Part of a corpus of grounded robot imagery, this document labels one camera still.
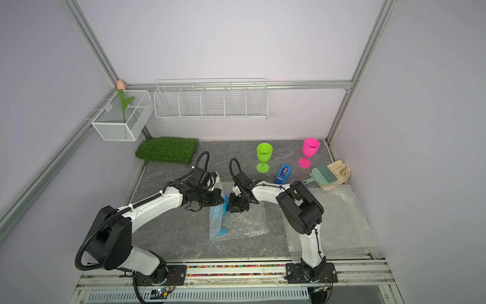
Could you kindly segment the blue plastic wine glass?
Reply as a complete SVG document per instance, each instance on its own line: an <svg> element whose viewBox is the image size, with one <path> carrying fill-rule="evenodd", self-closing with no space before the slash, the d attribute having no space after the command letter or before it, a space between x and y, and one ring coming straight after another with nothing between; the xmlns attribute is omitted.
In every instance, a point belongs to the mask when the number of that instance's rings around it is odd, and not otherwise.
<svg viewBox="0 0 486 304"><path fill-rule="evenodd" d="M223 207L222 207L222 211L221 211L221 218L224 218L226 212L227 212L227 208L228 208L228 204L229 204L229 199L228 199L228 196L227 195L224 195L224 203L223 203ZM221 228L219 230L219 233L218 235L219 236L222 236L224 234L228 233L228 230L225 229L225 228Z"/></svg>

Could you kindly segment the blue tape dispenser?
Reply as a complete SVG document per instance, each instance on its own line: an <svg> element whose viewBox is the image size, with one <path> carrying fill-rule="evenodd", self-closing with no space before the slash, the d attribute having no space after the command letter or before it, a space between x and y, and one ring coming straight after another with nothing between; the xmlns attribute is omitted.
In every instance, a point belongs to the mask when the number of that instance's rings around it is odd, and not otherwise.
<svg viewBox="0 0 486 304"><path fill-rule="evenodd" d="M275 183L286 184L290 177L291 171L292 171L292 167L287 164L284 164L278 171L278 174L275 178Z"/></svg>

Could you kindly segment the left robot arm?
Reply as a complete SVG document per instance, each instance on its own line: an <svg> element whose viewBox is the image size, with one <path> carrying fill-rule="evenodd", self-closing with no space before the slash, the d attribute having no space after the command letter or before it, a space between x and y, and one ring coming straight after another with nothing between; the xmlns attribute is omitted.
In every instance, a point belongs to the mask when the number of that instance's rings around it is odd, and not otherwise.
<svg viewBox="0 0 486 304"><path fill-rule="evenodd" d="M168 182L156 194L136 203L98 211L86 238L75 256L80 271L103 268L107 271L131 271L146 276L152 284L163 284L169 276L166 261L159 255L133 245L132 235L143 225L165 212L184 206L188 211L224 203L222 190L216 187L219 176L199 163L178 179Z"/></svg>

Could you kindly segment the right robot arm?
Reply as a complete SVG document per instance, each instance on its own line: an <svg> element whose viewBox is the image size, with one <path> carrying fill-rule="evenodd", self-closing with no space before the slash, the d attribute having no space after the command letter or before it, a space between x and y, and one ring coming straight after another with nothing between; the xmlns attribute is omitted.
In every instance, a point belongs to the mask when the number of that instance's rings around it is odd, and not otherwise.
<svg viewBox="0 0 486 304"><path fill-rule="evenodd" d="M241 170L236 158L230 159L229 171L234 187L229 196L228 211L245 212L250 204L261 201L278 205L291 228L299 234L302 262L313 269L325 264L318 239L324 209L301 181L291 184L253 181Z"/></svg>

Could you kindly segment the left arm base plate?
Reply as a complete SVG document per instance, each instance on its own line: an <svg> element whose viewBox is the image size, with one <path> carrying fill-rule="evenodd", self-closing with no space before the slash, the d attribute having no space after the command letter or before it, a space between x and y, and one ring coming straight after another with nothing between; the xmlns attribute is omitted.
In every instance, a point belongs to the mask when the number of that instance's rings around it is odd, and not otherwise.
<svg viewBox="0 0 486 304"><path fill-rule="evenodd" d="M157 268L150 276L137 273L135 283L137 286L182 286L186 274L186 265L166 265Z"/></svg>

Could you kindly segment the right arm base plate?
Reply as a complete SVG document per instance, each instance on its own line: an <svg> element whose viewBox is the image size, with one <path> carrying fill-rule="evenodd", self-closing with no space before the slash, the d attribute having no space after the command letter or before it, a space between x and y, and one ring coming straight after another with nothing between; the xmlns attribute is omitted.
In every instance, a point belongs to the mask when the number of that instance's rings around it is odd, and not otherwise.
<svg viewBox="0 0 486 304"><path fill-rule="evenodd" d="M304 262L287 263L284 279L289 284L329 283L339 282L333 263L322 262L316 267L310 267Z"/></svg>

